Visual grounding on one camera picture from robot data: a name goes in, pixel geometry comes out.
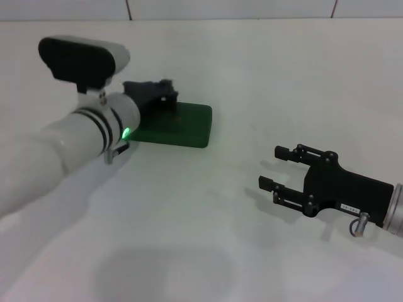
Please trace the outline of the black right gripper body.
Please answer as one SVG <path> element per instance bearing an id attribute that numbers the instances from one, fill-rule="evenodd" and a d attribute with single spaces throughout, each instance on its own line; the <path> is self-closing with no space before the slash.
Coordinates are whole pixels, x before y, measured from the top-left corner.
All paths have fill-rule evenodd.
<path id="1" fill-rule="evenodd" d="M 303 186 L 303 214 L 315 217 L 324 209 L 359 216 L 368 213 L 370 221 L 383 227 L 394 186 L 343 169 L 335 152 L 303 152 L 301 163 L 309 166 Z"/>

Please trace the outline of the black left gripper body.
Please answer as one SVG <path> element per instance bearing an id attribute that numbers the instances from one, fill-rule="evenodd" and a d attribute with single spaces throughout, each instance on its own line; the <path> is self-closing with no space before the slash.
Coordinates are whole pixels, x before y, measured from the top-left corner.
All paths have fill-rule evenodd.
<path id="1" fill-rule="evenodd" d="M 159 87 L 159 82 L 123 83 L 124 94 L 130 97 L 139 109 L 140 117 L 145 118 L 162 108 L 162 98 L 166 96 Z"/>

